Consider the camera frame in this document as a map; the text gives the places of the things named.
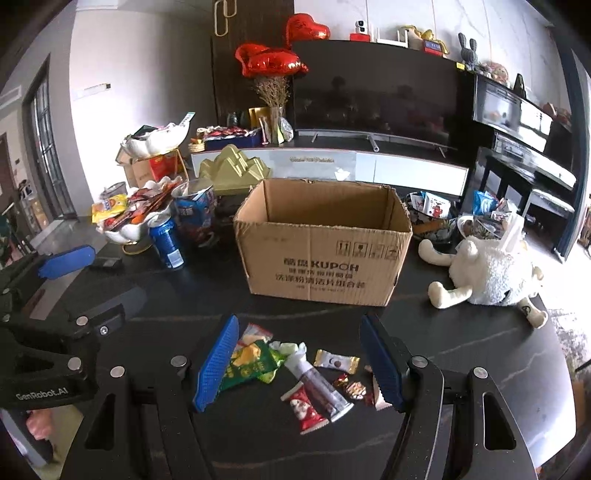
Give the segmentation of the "person's hand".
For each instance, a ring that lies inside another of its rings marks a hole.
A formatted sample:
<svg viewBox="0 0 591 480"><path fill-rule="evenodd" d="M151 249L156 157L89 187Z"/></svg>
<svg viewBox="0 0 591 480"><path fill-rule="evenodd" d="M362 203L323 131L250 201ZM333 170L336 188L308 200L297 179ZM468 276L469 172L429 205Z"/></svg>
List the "person's hand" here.
<svg viewBox="0 0 591 480"><path fill-rule="evenodd" d="M33 436L35 440L49 440L54 430L52 410L31 410L28 413L26 426L29 433Z"/></svg>

